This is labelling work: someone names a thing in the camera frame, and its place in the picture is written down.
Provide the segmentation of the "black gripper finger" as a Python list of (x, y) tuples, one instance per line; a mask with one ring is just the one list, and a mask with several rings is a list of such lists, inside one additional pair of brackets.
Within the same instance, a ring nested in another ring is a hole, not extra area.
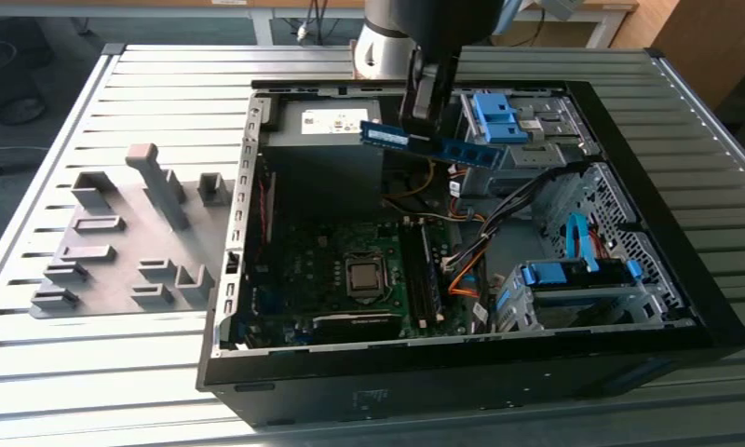
[(441, 57), (414, 49), (409, 57), (409, 77), (399, 106), (399, 125), (413, 152), (439, 152), (442, 113), (453, 91), (457, 54)]

